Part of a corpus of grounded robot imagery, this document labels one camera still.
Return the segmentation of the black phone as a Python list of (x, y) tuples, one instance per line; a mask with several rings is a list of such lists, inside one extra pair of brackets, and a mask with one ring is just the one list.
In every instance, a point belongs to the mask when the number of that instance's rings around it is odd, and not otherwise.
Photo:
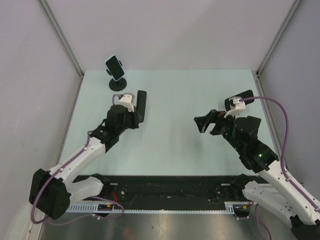
[(137, 92), (137, 100), (136, 100), (136, 114), (138, 115), (139, 123), (144, 122), (145, 112), (146, 112), (146, 103), (147, 103), (147, 92), (144, 90), (139, 90)]
[(243, 91), (241, 93), (238, 93), (236, 95), (233, 95), (231, 97), (228, 97), (224, 100), (224, 108), (226, 111), (229, 111), (231, 109), (231, 107), (234, 107), (235, 105), (233, 104), (232, 99), (235, 97), (239, 97), (241, 99), (247, 99), (247, 98), (251, 98), (254, 96), (254, 93), (251, 89)]

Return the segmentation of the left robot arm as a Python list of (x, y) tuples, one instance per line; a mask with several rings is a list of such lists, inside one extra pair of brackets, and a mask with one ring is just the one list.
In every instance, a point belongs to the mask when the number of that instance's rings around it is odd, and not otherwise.
[(31, 222), (42, 223), (35, 219), (36, 210), (44, 213), (46, 219), (57, 220), (72, 203), (87, 198), (107, 199), (111, 193), (107, 177), (95, 173), (85, 180), (74, 180), (90, 163), (107, 153), (124, 131), (138, 129), (145, 111), (145, 105), (136, 105), (133, 111), (121, 104), (112, 105), (101, 124), (87, 132), (86, 142), (79, 150), (49, 170), (37, 170), (29, 194)]

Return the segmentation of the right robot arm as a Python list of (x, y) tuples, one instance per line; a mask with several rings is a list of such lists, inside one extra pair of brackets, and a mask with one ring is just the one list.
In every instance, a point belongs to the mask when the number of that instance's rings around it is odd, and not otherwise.
[(224, 111), (211, 110), (194, 118), (200, 133), (210, 124), (212, 136), (222, 136), (239, 155), (242, 164), (266, 180), (276, 192), (265, 189), (252, 178), (241, 174), (232, 182), (231, 196), (244, 198), (262, 206), (290, 228), (298, 240), (320, 238), (320, 202), (281, 166), (278, 156), (258, 139), (261, 119), (253, 116), (227, 116)]

